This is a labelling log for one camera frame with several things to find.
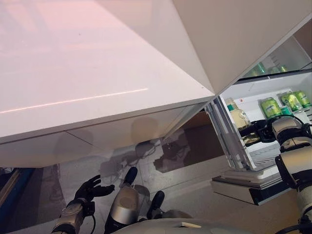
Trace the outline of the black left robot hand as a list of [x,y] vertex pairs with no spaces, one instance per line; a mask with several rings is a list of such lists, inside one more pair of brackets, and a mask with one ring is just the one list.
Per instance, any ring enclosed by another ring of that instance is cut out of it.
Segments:
[[100,183],[100,175],[96,175],[95,177],[84,182],[76,191],[74,199],[84,199],[90,202],[95,197],[107,196],[115,190],[114,185],[101,186]]

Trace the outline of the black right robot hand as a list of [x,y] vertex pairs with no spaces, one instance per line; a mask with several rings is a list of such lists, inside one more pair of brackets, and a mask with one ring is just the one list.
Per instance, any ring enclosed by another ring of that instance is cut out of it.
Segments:
[[245,137],[249,134],[256,134],[259,139],[254,140],[250,143],[245,143],[246,147],[254,145],[256,143],[270,143],[276,141],[276,137],[273,133],[272,129],[272,119],[263,119],[263,120],[256,120],[251,122],[250,126],[239,130],[241,137]]

